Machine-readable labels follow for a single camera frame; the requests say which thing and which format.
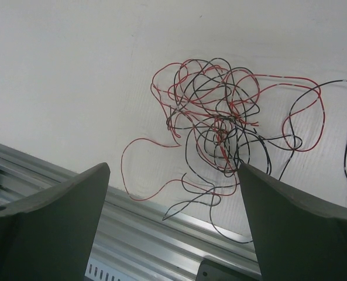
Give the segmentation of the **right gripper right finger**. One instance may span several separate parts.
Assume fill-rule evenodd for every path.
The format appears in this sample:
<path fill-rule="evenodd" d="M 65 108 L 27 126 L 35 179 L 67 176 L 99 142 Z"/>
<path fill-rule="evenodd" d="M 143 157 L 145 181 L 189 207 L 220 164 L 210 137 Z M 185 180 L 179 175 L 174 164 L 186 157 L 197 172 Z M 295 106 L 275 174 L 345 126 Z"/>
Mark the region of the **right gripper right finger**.
<path fill-rule="evenodd" d="M 347 280 L 347 208 L 251 165 L 238 176 L 263 280 Z"/>

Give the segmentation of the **red orange wire ball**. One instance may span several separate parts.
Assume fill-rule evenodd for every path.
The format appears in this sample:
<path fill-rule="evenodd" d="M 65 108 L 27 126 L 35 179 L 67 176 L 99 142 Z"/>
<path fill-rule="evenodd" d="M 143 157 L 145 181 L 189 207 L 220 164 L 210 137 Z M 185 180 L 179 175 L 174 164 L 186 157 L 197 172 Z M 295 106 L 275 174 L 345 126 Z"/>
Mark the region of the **red orange wire ball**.
<path fill-rule="evenodd" d="M 262 147 L 267 173 L 273 168 L 270 146 L 291 155 L 312 150 L 304 145 L 293 127 L 292 119 L 302 113 L 296 105 L 290 107 L 277 136 L 261 135 L 256 115 L 261 111 L 261 95 L 268 90 L 287 87 L 301 90 L 300 98 L 313 95 L 314 99 L 303 108 L 307 111 L 323 104 L 321 86 L 306 77 L 273 75 L 274 83 L 262 87 L 263 78 L 263 74 L 253 73 L 246 67 L 232 67 L 219 57 L 172 62 L 153 74 L 150 92 L 163 112 L 173 140 L 166 148 L 181 148 L 185 154 L 194 150 L 210 170 L 231 180 L 220 184 L 206 179 L 185 155 L 185 165 L 198 183 L 189 180 L 186 174 L 177 179 L 192 198 L 171 205 L 163 215 L 164 220 L 194 204 L 212 211 L 224 199 L 232 197 L 240 188 L 239 169 L 250 162 L 254 144 Z"/>

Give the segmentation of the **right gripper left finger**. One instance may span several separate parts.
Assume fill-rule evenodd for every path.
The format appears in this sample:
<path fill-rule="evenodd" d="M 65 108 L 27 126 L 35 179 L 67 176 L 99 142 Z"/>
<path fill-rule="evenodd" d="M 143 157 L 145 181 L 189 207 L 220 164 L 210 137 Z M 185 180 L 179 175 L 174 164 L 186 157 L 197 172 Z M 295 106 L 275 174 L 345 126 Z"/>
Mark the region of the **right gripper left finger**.
<path fill-rule="evenodd" d="M 109 177 L 100 163 L 0 205 L 0 280 L 84 280 Z"/>

